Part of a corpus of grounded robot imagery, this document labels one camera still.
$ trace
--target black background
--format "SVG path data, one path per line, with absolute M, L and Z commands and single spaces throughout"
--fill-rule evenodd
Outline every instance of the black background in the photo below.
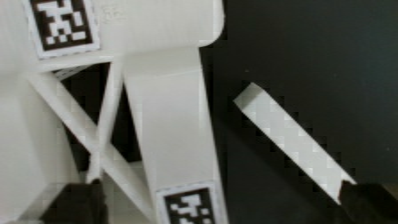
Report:
M 342 223 L 232 99 L 255 82 L 360 183 L 398 181 L 398 1 L 227 0 L 200 49 L 232 224 Z

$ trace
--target white diagonal strut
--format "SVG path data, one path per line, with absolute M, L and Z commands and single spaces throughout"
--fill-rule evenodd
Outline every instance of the white diagonal strut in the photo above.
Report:
M 104 96 L 103 96 L 103 105 L 99 112 L 99 121 L 97 121 L 97 140 L 99 140 L 99 151 L 90 154 L 90 166 L 87 172 L 87 183 L 92 182 L 94 179 L 101 179 L 103 169 L 101 169 L 101 157 L 99 152 L 106 150 L 110 136 L 113 131 L 113 123 L 115 123 L 115 114 L 117 114 L 117 106 L 120 100 L 120 90 L 122 90 L 122 74 L 120 74 L 122 63 L 120 61 L 113 61 L 110 64 L 110 72 L 108 72 L 108 81 L 104 87 Z
M 49 72 L 33 74 L 28 76 L 28 79 L 35 91 L 44 98 L 44 101 L 78 138 L 78 141 L 87 148 L 87 151 L 90 154 L 99 152 L 101 168 L 108 173 L 108 176 L 111 177 L 147 219 L 152 221 L 154 215 L 147 187 L 111 144 L 106 144 L 106 150 L 101 151 L 99 139 L 95 137 L 95 124 L 83 112 L 81 107 L 78 106 L 71 94 Z
M 339 204 L 341 182 L 346 180 L 355 183 L 355 181 L 266 91 L 254 83 L 234 99 L 234 103 L 252 123 Z

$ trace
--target black square pattern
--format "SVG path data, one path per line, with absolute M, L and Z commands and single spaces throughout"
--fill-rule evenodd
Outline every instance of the black square pattern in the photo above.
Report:
M 209 189 L 165 196 L 170 224 L 216 224 Z
M 42 50 L 92 44 L 83 0 L 30 0 Z

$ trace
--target qr-like marker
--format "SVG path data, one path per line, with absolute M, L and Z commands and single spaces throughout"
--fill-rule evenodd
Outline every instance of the qr-like marker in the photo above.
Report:
M 90 0 L 24 0 L 39 57 L 99 49 Z
M 170 224 L 214 224 L 207 188 L 168 195 L 165 206 Z

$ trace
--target white support beam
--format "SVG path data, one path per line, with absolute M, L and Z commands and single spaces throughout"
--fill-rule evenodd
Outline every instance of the white support beam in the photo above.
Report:
M 131 56 L 124 65 L 158 223 L 168 224 L 167 195 L 202 188 L 209 190 L 213 222 L 227 224 L 199 49 Z

